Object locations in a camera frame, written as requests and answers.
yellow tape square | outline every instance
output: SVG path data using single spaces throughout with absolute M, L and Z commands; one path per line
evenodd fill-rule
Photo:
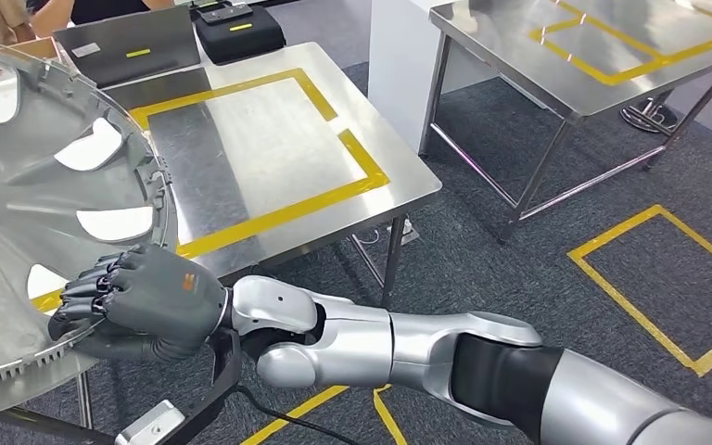
M 130 110 L 130 114 L 142 129 L 147 130 L 148 117 L 151 115 L 194 105 L 215 97 L 230 95 L 250 88 L 257 88 L 269 83 L 280 82 L 285 79 L 293 79 L 296 81 L 325 121 L 331 121 L 337 117 L 337 113 L 328 103 L 324 95 L 321 94 L 320 90 L 318 90 L 318 87 L 315 86 L 310 77 L 307 76 L 307 73 L 299 68 L 277 72 L 214 90 L 178 97 L 146 107 L 133 108 Z M 338 134 L 337 139 L 339 139 L 342 146 L 348 150 L 359 167 L 364 171 L 366 175 L 365 178 L 344 184 L 314 197 L 303 199 L 279 210 L 274 210 L 250 220 L 226 227 L 212 234 L 196 238 L 189 243 L 179 246 L 176 249 L 176 253 L 188 259 L 195 258 L 388 184 L 389 180 L 386 174 L 381 170 L 380 166 L 378 166 L 370 154 L 367 153 L 367 150 L 364 149 L 350 130 L 346 129 Z M 37 311 L 51 311 L 57 308 L 61 302 L 59 293 L 60 290 L 42 295 L 32 299 L 31 303 Z
M 708 371 L 712 369 L 712 349 L 706 352 L 705 355 L 697 360 L 693 360 L 689 355 L 686 354 L 678 345 L 676 345 L 665 333 L 663 333 L 656 325 L 648 319 L 639 309 L 637 309 L 631 302 L 629 302 L 626 297 L 621 295 L 617 289 L 615 289 L 607 280 L 604 279 L 596 270 L 591 267 L 586 261 L 585 257 L 592 253 L 597 248 L 604 246 L 610 241 L 616 239 L 617 237 L 625 234 L 627 231 L 631 230 L 638 225 L 645 223 L 654 216 L 662 216 L 668 221 L 673 223 L 678 227 L 684 234 L 689 238 L 694 240 L 702 248 L 707 250 L 712 254 L 712 244 L 709 243 L 705 238 L 697 234 L 691 227 L 686 225 L 683 221 L 679 220 L 672 213 L 667 211 L 660 205 L 652 206 L 651 208 L 644 210 L 637 215 L 629 218 L 628 220 L 620 223 L 619 225 L 613 227 L 612 229 L 604 232 L 603 234 L 596 236 L 591 241 L 583 244 L 582 246 L 571 250 L 568 253 L 569 258 L 574 261 L 586 275 L 588 275 L 591 280 L 593 280 L 599 287 L 602 288 L 604 292 L 607 293 L 624 311 L 626 311 L 634 320 L 639 323 L 646 331 L 648 331 L 651 336 L 653 336 L 656 341 L 662 344 L 666 350 L 668 350 L 678 361 L 694 370 L 694 372 L 702 377 Z
M 598 19 L 589 16 L 586 12 L 577 9 L 566 2 L 562 2 L 559 0 L 551 1 L 555 3 L 556 6 L 561 7 L 568 13 L 572 14 L 574 18 L 570 20 L 560 21 L 558 23 L 554 23 L 552 25 L 545 26 L 537 30 L 533 30 L 528 33 L 528 37 L 539 42 L 540 45 L 544 46 L 550 51 L 553 51 L 557 56 L 559 56 L 563 60 L 566 60 L 568 63 L 571 63 L 573 66 L 585 72 L 593 79 L 596 79 L 597 81 L 606 85 L 617 85 L 619 83 L 634 79 L 635 77 L 640 77 L 645 74 L 648 74 L 649 72 L 664 68 L 666 65 L 680 62 L 684 59 L 698 56 L 700 54 L 703 54 L 704 52 L 712 50 L 711 39 L 707 42 L 703 42 L 701 44 L 696 44 L 689 48 L 682 49 L 681 51 L 675 52 L 673 54 L 662 54 L 653 49 L 652 47 L 637 41 L 631 36 L 626 35 L 624 32 L 620 32 L 619 30 L 616 30 L 606 25 Z M 707 9 L 703 9 L 698 6 L 693 6 L 693 9 L 698 13 L 708 16 L 712 19 L 711 11 L 708 11 Z M 609 34 L 610 36 L 617 38 L 625 45 L 630 46 L 648 55 L 651 60 L 646 63 L 642 63 L 641 65 L 638 65 L 634 68 L 623 70 L 621 72 L 605 73 L 595 68 L 593 65 L 590 65 L 588 62 L 582 60 L 581 58 L 575 57 L 565 48 L 554 44 L 550 41 L 549 38 L 547 38 L 547 36 L 552 32 L 559 32 L 562 30 L 584 25 L 595 27 L 600 31 Z

black robot arm segment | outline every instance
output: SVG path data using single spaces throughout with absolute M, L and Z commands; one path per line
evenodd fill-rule
M 561 348 L 517 347 L 462 334 L 454 349 L 451 398 L 511 422 L 539 443 L 544 400 L 563 353 Z

yellow tape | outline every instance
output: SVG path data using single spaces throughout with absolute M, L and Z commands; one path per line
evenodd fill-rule
M 670 213 L 668 210 L 660 205 L 654 205 L 640 213 L 632 216 L 626 221 L 616 225 L 610 230 L 604 232 L 603 234 L 596 236 L 591 241 L 583 244 L 582 246 L 571 250 L 568 253 L 569 258 L 579 266 L 582 271 L 593 280 L 599 287 L 602 288 L 607 295 L 610 296 L 613 301 L 615 301 L 618 306 L 620 306 L 624 311 L 626 311 L 640 326 L 645 328 L 653 338 L 656 339 L 662 346 L 668 350 L 673 357 L 678 359 L 678 361 L 692 369 L 698 376 L 702 377 L 708 371 L 712 370 L 712 349 L 706 352 L 702 357 L 697 360 L 693 360 L 689 355 L 686 354 L 678 345 L 675 344 L 664 332 L 661 331 L 651 320 L 648 319 L 639 309 L 637 309 L 633 304 L 631 304 L 626 297 L 621 295 L 617 289 L 615 289 L 607 280 L 604 279 L 598 272 L 596 272 L 590 264 L 585 261 L 585 256 L 592 253 L 597 248 L 604 246 L 610 241 L 616 239 L 617 237 L 625 234 L 627 231 L 631 230 L 638 225 L 645 223 L 646 221 L 654 218 L 654 216 L 662 216 L 668 221 L 673 223 L 677 228 L 679 228 L 684 234 L 689 238 L 694 240 L 698 245 L 707 250 L 712 254 L 712 244 L 708 242 L 705 238 L 697 234 L 694 229 L 686 225 L 683 221 L 678 219 L 675 215 Z
M 259 77 L 258 79 L 252 79 L 250 81 L 236 83 L 233 85 L 224 86 L 222 88 L 217 88 L 216 90 L 204 91 L 201 93 L 196 93 L 194 95 L 186 95 L 183 97 L 178 97 L 171 100 L 166 100 L 165 102 L 160 102 L 154 105 L 148 105 L 140 108 L 133 108 L 130 110 L 130 114 L 133 116 L 135 121 L 144 130 L 148 130 L 148 117 L 152 114 L 161 113 L 163 111 L 170 111 L 172 109 L 186 107 L 188 105 L 194 105 L 199 102 L 204 102 L 215 97 L 220 97 L 222 95 L 230 95 L 240 91 L 245 91 L 250 88 L 256 88 L 258 86 L 266 85 L 269 83 L 280 82 L 285 79 L 295 79 L 296 82 L 301 87 L 301 90 L 307 95 L 313 105 L 321 113 L 321 116 L 326 121 L 331 121 L 337 114 L 334 109 L 329 105 L 328 101 L 325 99 L 324 95 L 321 94 L 318 87 L 312 83 L 310 77 L 301 68 L 295 68 L 293 70 L 287 70 L 282 72 L 277 72 L 275 74 L 270 74 L 268 76 Z
M 386 425 L 389 434 L 394 438 L 394 442 L 397 445 L 408 445 L 408 441 L 405 440 L 405 437 L 402 435 L 402 431 L 400 431 L 400 428 L 397 426 L 397 422 L 394 421 L 394 417 L 391 416 L 386 404 L 380 398 L 380 393 L 389 388 L 391 388 L 391 385 L 373 389 L 373 405 L 384 425 Z
M 31 299 L 34 309 L 39 312 L 48 312 L 61 304 L 61 289 L 54 290 L 35 299 Z
M 533 30 L 528 34 L 528 37 L 531 39 L 538 41 L 541 45 L 546 47 L 547 49 L 551 50 L 553 53 L 555 53 L 557 56 L 560 58 L 566 60 L 567 62 L 571 63 L 573 66 L 578 68 L 579 70 L 585 72 L 592 78 L 596 79 L 597 81 L 613 86 L 617 85 L 619 83 L 626 82 L 628 80 L 634 79 L 635 77 L 643 76 L 645 74 L 648 74 L 649 72 L 659 70 L 666 65 L 670 65 L 673 63 L 680 62 L 682 60 L 685 60 L 690 57 L 694 57 L 697 55 L 700 55 L 706 51 L 712 50 L 712 40 L 701 43 L 701 44 L 696 44 L 694 46 L 691 46 L 689 48 L 683 49 L 681 51 L 678 51 L 673 54 L 665 55 L 657 51 L 656 49 L 652 48 L 651 46 L 648 46 L 647 44 L 644 44 L 631 36 L 625 34 L 624 32 L 620 32 L 616 30 L 615 28 L 612 28 L 603 22 L 594 19 L 593 17 L 589 16 L 585 12 L 567 4 L 566 2 L 562 2 L 560 0 L 551 0 L 554 2 L 558 7 L 563 8 L 567 12 L 571 13 L 574 16 L 577 16 L 575 19 L 569 19 L 565 21 L 561 21 L 558 23 L 554 23 L 548 26 L 545 26 L 544 28 Z M 706 15 L 710 18 L 712 18 L 712 12 L 708 11 L 706 9 L 702 9 L 701 7 L 695 7 L 694 8 L 697 12 Z M 559 32 L 568 28 L 573 28 L 576 26 L 580 26 L 583 24 L 589 24 L 596 29 L 605 32 L 609 35 L 612 35 L 613 37 L 617 38 L 620 40 L 622 43 L 631 46 L 632 48 L 637 49 L 638 51 L 643 52 L 644 54 L 648 55 L 651 60 L 643 63 L 637 67 L 628 69 L 628 70 L 623 70 L 618 73 L 604 73 L 599 71 L 597 68 L 594 66 L 588 64 L 581 58 L 578 58 L 571 54 L 569 51 L 566 51 L 564 48 L 558 46 L 557 44 L 554 44 L 553 42 L 550 41 L 550 39 L 547 37 L 547 34 L 550 34 L 551 32 Z
M 240 222 L 211 235 L 194 239 L 180 246 L 176 253 L 185 258 L 195 258 L 388 184 L 386 174 L 383 173 L 370 155 L 367 154 L 350 130 L 346 130 L 338 137 L 345 148 L 350 152 L 350 155 L 356 160 L 356 163 L 359 164 L 359 167 L 367 174 L 366 178 L 342 185 L 315 197 L 304 199 L 295 204 L 283 207 L 280 210 L 275 210 L 265 215 L 252 218 L 251 220 Z
M 348 387 L 331 387 L 331 388 L 317 394 L 316 396 L 312 397 L 311 399 L 305 401 L 304 403 L 301 403 L 301 405 L 299 405 L 296 408 L 294 408 L 293 410 L 291 410 L 290 413 L 288 413 L 287 415 L 290 417 L 299 418 L 302 415 L 314 410 L 318 406 L 324 404 L 324 402 L 329 401 L 330 399 L 335 397 L 337 394 L 341 393 L 342 391 L 344 391 L 346 389 L 348 389 Z M 262 428 L 257 433 L 246 438 L 244 441 L 241 442 L 241 445 L 258 445 L 259 443 L 263 442 L 269 436 L 276 433 L 283 426 L 286 426 L 286 425 L 287 425 L 287 421 L 277 419 L 277 420 L 271 422 L 269 425 Z
M 268 83 L 279 82 L 284 79 L 294 79 L 299 84 L 299 87 L 304 91 L 306 96 L 321 113 L 321 116 L 326 121 L 331 121 L 337 117 L 334 109 L 325 99 L 320 90 L 312 83 L 312 80 L 307 76 L 307 74 L 302 69 L 293 69 L 278 72 L 276 74 L 271 74 L 268 76 L 260 77 L 258 79 L 253 79 L 251 81 L 246 81 L 242 83 L 237 83 L 230 86 L 225 86 L 223 88 L 218 88 L 216 90 L 205 91 L 201 93 L 196 93 L 194 95 L 187 95 L 184 97 L 178 97 L 165 102 L 161 102 L 155 105 L 150 105 L 141 108 L 135 108 L 130 111 L 135 120 L 144 129 L 148 128 L 148 116 L 153 114 L 161 113 L 163 111 L 169 111 L 172 109 L 185 107 L 188 105 L 193 105 L 205 100 L 212 99 L 214 97 L 219 97 L 222 95 L 229 95 L 239 91 L 244 91 L 250 88 L 255 88 Z M 227 227 L 220 231 L 217 231 L 210 235 L 204 235 L 198 239 L 194 239 L 191 242 L 181 245 L 176 249 L 176 253 L 179 255 L 192 259 L 200 255 L 212 252 L 218 248 L 223 248 L 225 246 L 231 245 L 243 239 L 249 238 L 250 236 L 257 235 L 266 230 L 272 229 L 278 225 L 287 223 L 289 221 L 295 220 L 299 217 L 308 215 L 310 213 L 322 210 L 328 206 L 336 204 L 340 201 L 357 197 L 358 195 L 373 190 L 378 187 L 382 187 L 388 184 L 388 177 L 381 170 L 380 166 L 377 165 L 375 160 L 367 153 L 362 144 L 356 139 L 356 136 L 350 130 L 345 130 L 340 133 L 337 138 L 348 150 L 350 155 L 362 168 L 366 178 L 355 181 L 350 184 L 342 185 L 334 190 L 324 192 L 315 197 L 310 197 L 304 199 L 290 206 L 284 207 L 280 210 L 275 210 L 265 215 L 261 215 L 256 218 L 238 223 L 236 225 Z M 55 309 L 60 303 L 58 293 L 53 292 L 36 299 L 32 299 L 32 304 L 37 310 L 46 312 Z
M 245 30 L 247 28 L 252 28 L 252 23 L 245 23 L 243 25 L 234 26 L 233 28 L 230 29 L 230 32 L 241 31 L 241 30 Z
M 127 58 L 142 56 L 143 54 L 148 54 L 150 52 L 151 50 L 148 48 L 141 49 L 140 51 L 133 51 L 132 53 L 127 53 Z

cable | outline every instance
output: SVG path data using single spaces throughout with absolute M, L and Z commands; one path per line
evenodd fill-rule
M 238 392 L 238 393 L 243 394 L 244 397 L 247 398 L 249 403 L 253 407 L 255 407 L 256 410 L 260 411 L 261 413 L 270 415 L 271 417 L 276 417 L 278 419 L 282 419 L 290 424 L 304 426 L 305 428 L 313 429 L 315 431 L 318 431 L 319 433 L 324 433 L 327 436 L 331 436 L 332 438 L 337 439 L 341 442 L 347 443 L 348 445 L 359 445 L 359 442 L 357 442 L 355 440 L 348 439 L 345 436 L 343 436 L 339 433 L 336 433 L 330 429 L 324 428 L 322 426 L 318 426 L 316 424 L 307 422 L 305 420 L 297 419 L 296 417 L 291 417 L 289 415 L 280 413 L 280 412 L 272 410 L 270 408 L 266 408 L 265 406 L 258 403 L 257 400 L 255 400 L 255 396 L 252 394 L 252 392 L 249 391 L 249 389 L 242 387 L 241 385 L 236 385 L 235 387 L 233 387 L 233 392 Z

stainless steel table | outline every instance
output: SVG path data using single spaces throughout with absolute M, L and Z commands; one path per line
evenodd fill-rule
M 712 97 L 712 86 L 670 132 L 648 119 L 667 140 L 635 159 L 530 207 L 553 156 L 573 126 L 608 110 L 662 94 L 712 71 L 712 0 L 460 0 L 434 7 L 441 33 L 438 71 L 427 112 L 430 130 L 512 208 L 499 232 L 669 148 Z M 562 119 L 519 198 L 508 194 L 435 123 L 436 108 L 454 42 Z
M 385 274 L 354 241 L 389 304 L 404 215 L 440 181 L 320 46 L 204 62 L 108 93 L 170 169 L 179 254 L 233 281 L 392 220 Z

